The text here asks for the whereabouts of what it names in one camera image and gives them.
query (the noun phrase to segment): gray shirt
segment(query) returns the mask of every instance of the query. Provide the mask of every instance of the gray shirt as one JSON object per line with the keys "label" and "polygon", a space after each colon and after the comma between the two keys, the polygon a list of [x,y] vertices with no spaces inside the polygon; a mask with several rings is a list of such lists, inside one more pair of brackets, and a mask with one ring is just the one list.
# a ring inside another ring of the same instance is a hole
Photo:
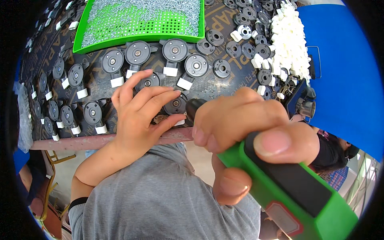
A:
{"label": "gray shirt", "polygon": [[258,239],[260,206],[220,206],[193,174],[183,143],[154,146],[69,210],[73,240]]}

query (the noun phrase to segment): green plastic tray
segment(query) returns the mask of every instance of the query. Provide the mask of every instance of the green plastic tray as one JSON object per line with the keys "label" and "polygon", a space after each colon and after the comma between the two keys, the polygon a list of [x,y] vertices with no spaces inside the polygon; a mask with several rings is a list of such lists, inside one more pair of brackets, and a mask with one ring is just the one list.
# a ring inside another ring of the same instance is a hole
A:
{"label": "green plastic tray", "polygon": [[[143,22],[133,20],[127,26],[122,24],[119,19],[119,15],[112,18],[102,19],[97,17],[88,23],[89,12],[91,11],[93,2],[95,0],[89,0],[85,6],[83,15],[81,16],[80,23],[77,28],[76,36],[73,43],[73,53],[85,54],[92,51],[96,51],[102,48],[108,48],[111,46],[124,45],[127,42],[132,42],[136,40],[142,41],[159,41],[159,40],[168,40],[171,38],[183,39],[189,43],[196,43],[199,40],[205,37],[204,29],[204,0],[200,0],[200,20],[199,20],[199,34],[198,36],[191,35],[180,35],[177,34],[178,31],[182,31],[183,27],[189,24],[185,20],[185,16],[182,16],[177,13],[164,12],[162,19],[159,21],[149,21]],[[110,26],[105,26],[105,22],[116,21],[115,26],[121,31],[116,31],[114,38],[106,39],[99,43],[94,43],[92,45],[81,47],[83,42],[84,33],[87,28],[91,25],[94,25],[98,29],[98,37],[106,38],[111,34]]]}

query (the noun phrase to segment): floor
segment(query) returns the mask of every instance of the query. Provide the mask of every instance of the floor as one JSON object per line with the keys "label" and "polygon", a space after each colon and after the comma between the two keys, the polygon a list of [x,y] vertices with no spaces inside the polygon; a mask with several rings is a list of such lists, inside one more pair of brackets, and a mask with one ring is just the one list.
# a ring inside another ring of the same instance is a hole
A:
{"label": "floor", "polygon": [[[195,169],[195,175],[199,176],[204,182],[212,185],[215,174],[211,165],[212,154],[202,147],[195,146],[193,141],[185,142],[187,146],[187,156]],[[58,185],[53,190],[51,196],[58,198],[58,205],[64,207],[69,204],[71,197],[71,181],[77,167],[85,160],[85,151],[56,151],[59,158],[76,154],[76,157],[55,165],[55,182]]]}

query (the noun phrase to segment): pile of screws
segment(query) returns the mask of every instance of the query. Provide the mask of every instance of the pile of screws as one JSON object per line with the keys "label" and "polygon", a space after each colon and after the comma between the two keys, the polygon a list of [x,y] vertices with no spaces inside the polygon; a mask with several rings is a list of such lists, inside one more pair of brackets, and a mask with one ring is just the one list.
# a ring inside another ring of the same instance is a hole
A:
{"label": "pile of screws", "polygon": [[[177,34],[191,36],[199,34],[199,0],[95,0],[89,12],[89,27],[84,33],[82,47],[121,37],[123,27],[130,23],[160,21],[163,19],[165,12],[185,16],[187,24]],[[117,21],[104,21],[116,16],[119,18],[118,23]],[[113,32],[104,38],[97,37],[97,30],[100,29],[101,25],[102,27],[108,27]]]}

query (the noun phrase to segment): round black plastic component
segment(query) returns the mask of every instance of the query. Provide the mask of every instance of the round black plastic component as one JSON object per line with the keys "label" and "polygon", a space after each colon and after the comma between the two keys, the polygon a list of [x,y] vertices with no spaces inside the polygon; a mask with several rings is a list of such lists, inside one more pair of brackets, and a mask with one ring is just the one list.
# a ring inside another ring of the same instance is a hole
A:
{"label": "round black plastic component", "polygon": [[119,71],[124,63],[124,55],[120,49],[111,49],[101,59],[101,68],[105,73],[113,74]]}
{"label": "round black plastic component", "polygon": [[257,44],[266,44],[268,42],[267,42],[265,36],[263,36],[261,34],[258,34],[258,35],[255,36],[255,43],[257,45]]}
{"label": "round black plastic component", "polygon": [[72,109],[69,106],[63,106],[60,110],[61,120],[64,125],[70,127],[74,121]]}
{"label": "round black plastic component", "polygon": [[243,55],[248,59],[252,59],[255,56],[255,47],[249,43],[244,43],[241,45],[241,51]]}
{"label": "round black plastic component", "polygon": [[40,92],[44,92],[45,88],[47,87],[47,74],[42,73],[39,78],[39,90]]}
{"label": "round black plastic component", "polygon": [[215,0],[204,0],[205,6],[210,6],[210,5],[213,5],[214,3],[215,3]]}
{"label": "round black plastic component", "polygon": [[273,3],[270,3],[270,2],[262,3],[262,7],[267,11],[273,11]]}
{"label": "round black plastic component", "polygon": [[75,88],[81,84],[83,80],[84,70],[80,64],[72,65],[71,69],[68,72],[68,82],[71,87]]}
{"label": "round black plastic component", "polygon": [[136,84],[135,90],[136,92],[139,92],[144,87],[155,87],[160,86],[160,84],[161,81],[159,76],[156,73],[152,73],[149,77],[141,79],[140,82]]}
{"label": "round black plastic component", "polygon": [[200,54],[192,54],[185,60],[185,71],[193,78],[201,78],[207,74],[209,64],[207,59]]}
{"label": "round black plastic component", "polygon": [[243,13],[248,16],[249,20],[254,21],[257,18],[257,12],[253,7],[243,8]]}
{"label": "round black plastic component", "polygon": [[214,62],[214,74],[218,78],[226,78],[231,74],[231,66],[224,59],[218,59]]}
{"label": "round black plastic component", "polygon": [[187,103],[188,98],[183,93],[180,96],[169,103],[164,105],[164,110],[168,115],[176,113],[185,113],[185,104]]}
{"label": "round black plastic component", "polygon": [[272,81],[271,71],[267,69],[260,70],[257,74],[257,81],[264,86],[270,84]]}
{"label": "round black plastic component", "polygon": [[229,7],[230,9],[237,8],[237,4],[235,3],[235,0],[223,0],[223,3],[225,6]]}
{"label": "round black plastic component", "polygon": [[59,106],[57,106],[55,101],[49,101],[48,114],[53,121],[59,118]]}
{"label": "round black plastic component", "polygon": [[262,10],[262,5],[258,0],[253,0],[252,1],[252,7],[257,11],[260,12]]}
{"label": "round black plastic component", "polygon": [[227,42],[227,44],[225,45],[225,51],[231,58],[237,58],[241,55],[241,47],[235,41]]}
{"label": "round black plastic component", "polygon": [[267,59],[271,55],[271,49],[266,44],[258,44],[255,48],[255,53],[258,53],[263,59]]}
{"label": "round black plastic component", "polygon": [[249,19],[249,17],[243,13],[238,13],[238,14],[233,15],[233,21],[237,25],[245,24],[245,25],[249,26],[251,23],[251,20]]}
{"label": "round black plastic component", "polygon": [[201,39],[196,43],[196,49],[203,55],[211,55],[214,53],[216,47],[213,46],[209,41],[206,39]]}
{"label": "round black plastic component", "polygon": [[144,41],[134,41],[125,50],[125,60],[130,65],[142,65],[151,54],[151,47]]}
{"label": "round black plastic component", "polygon": [[241,8],[249,7],[248,0],[235,0],[235,3]]}
{"label": "round black plastic component", "polygon": [[264,25],[269,24],[269,17],[265,13],[259,12],[258,17],[259,17],[259,20],[262,24],[264,24]]}
{"label": "round black plastic component", "polygon": [[61,78],[63,73],[64,73],[64,59],[59,58],[56,60],[55,64],[53,65],[53,69],[52,69],[53,78],[58,80]]}
{"label": "round black plastic component", "polygon": [[84,118],[87,123],[96,125],[101,121],[103,113],[101,107],[94,101],[88,102],[83,108]]}
{"label": "round black plastic component", "polygon": [[163,56],[166,60],[178,63],[188,55],[187,43],[178,38],[172,38],[163,45]]}
{"label": "round black plastic component", "polygon": [[49,135],[52,135],[53,133],[53,124],[49,117],[44,118],[44,129],[47,131]]}
{"label": "round black plastic component", "polygon": [[208,30],[205,33],[205,38],[208,40],[208,42],[216,47],[224,43],[224,36],[221,34],[221,32],[215,29]]}

